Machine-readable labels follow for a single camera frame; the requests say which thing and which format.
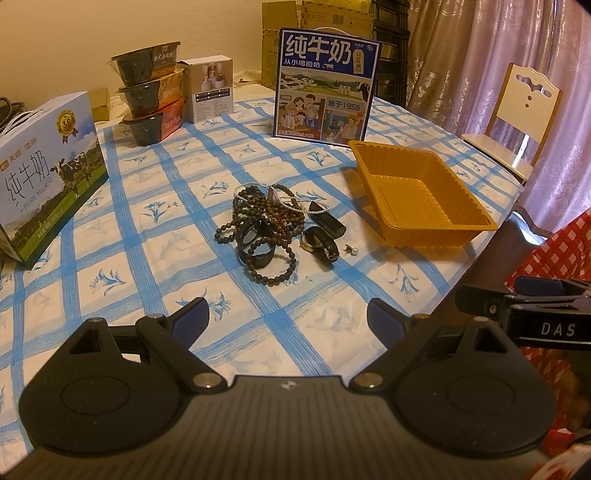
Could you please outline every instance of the wooden chair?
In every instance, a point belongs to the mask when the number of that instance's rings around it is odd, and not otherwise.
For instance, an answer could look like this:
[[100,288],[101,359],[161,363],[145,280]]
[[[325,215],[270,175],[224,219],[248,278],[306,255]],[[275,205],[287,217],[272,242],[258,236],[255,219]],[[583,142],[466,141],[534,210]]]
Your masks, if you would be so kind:
[[[527,79],[531,81],[534,90],[525,82]],[[510,63],[485,134],[464,134],[462,140],[492,157],[524,184],[544,148],[561,98],[562,90],[552,85],[545,75],[531,67],[519,67]],[[519,154],[513,153],[490,137],[497,118],[538,143],[531,163],[522,158],[522,149]]]

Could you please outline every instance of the wall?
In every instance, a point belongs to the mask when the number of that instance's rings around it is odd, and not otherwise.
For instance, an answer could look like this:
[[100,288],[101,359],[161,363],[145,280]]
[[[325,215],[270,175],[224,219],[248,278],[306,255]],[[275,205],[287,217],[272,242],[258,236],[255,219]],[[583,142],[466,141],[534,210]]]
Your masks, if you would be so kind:
[[261,0],[0,0],[0,96],[28,108],[122,82],[113,55],[180,41],[179,58],[215,54],[261,69]]

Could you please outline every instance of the small white box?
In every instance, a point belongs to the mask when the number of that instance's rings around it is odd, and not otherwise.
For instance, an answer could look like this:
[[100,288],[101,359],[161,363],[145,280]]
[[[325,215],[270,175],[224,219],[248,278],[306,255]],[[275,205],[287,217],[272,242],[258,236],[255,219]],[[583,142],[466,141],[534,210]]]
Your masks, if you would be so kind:
[[232,59],[223,55],[182,60],[184,119],[194,124],[234,112]]

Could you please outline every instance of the orange plastic tray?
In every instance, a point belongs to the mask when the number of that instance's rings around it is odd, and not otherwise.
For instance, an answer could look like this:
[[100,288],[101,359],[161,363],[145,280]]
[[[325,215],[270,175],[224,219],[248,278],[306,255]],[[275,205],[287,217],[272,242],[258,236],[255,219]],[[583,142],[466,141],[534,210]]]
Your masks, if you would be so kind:
[[497,225],[435,153],[351,141],[357,171],[392,247],[462,247]]

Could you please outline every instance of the gold badge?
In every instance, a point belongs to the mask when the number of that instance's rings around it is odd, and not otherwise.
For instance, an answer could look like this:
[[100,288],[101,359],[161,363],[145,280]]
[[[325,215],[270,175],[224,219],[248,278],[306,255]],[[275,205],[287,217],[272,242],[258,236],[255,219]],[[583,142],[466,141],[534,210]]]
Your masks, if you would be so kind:
[[68,137],[76,136],[78,130],[75,129],[76,118],[71,110],[64,110],[57,117],[57,131],[61,135],[61,142],[68,143]]

